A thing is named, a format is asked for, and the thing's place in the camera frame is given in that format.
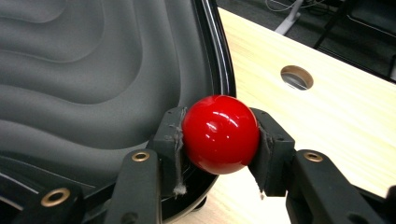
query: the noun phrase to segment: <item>table grommet hole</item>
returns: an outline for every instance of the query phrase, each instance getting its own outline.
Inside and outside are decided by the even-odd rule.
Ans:
[[[305,91],[312,88],[314,79],[303,68],[296,65],[288,65],[280,70],[280,75],[285,83],[294,89]]]

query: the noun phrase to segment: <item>black padded seat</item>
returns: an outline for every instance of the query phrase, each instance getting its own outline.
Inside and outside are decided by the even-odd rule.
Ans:
[[[0,1],[2,177],[32,191],[70,182],[88,195],[116,180],[166,110],[234,95],[210,33],[213,4]]]

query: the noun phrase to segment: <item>brass grommet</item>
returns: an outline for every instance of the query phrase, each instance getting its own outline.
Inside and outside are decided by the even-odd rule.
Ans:
[[[323,158],[315,152],[305,152],[304,157],[309,161],[321,162]]]
[[[149,158],[149,153],[147,152],[136,152],[132,156],[133,161],[146,161]]]
[[[54,189],[41,199],[41,205],[43,205],[44,207],[52,207],[63,203],[69,198],[69,196],[70,190],[67,188]]]

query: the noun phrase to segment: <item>wooden table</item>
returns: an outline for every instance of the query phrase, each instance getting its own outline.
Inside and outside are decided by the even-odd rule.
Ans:
[[[396,85],[373,77],[220,9],[238,99],[268,112],[296,149],[329,156],[354,185],[385,197],[396,184]],[[281,78],[297,65],[314,79],[306,91]],[[181,223],[290,223],[284,198],[260,197],[248,169],[222,175],[206,205]]]

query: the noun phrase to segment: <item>red ball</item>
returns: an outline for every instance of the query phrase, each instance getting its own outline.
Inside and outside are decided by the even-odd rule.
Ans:
[[[182,121],[187,156],[199,168],[224,175],[250,164],[260,131],[253,112],[231,96],[208,96]]]

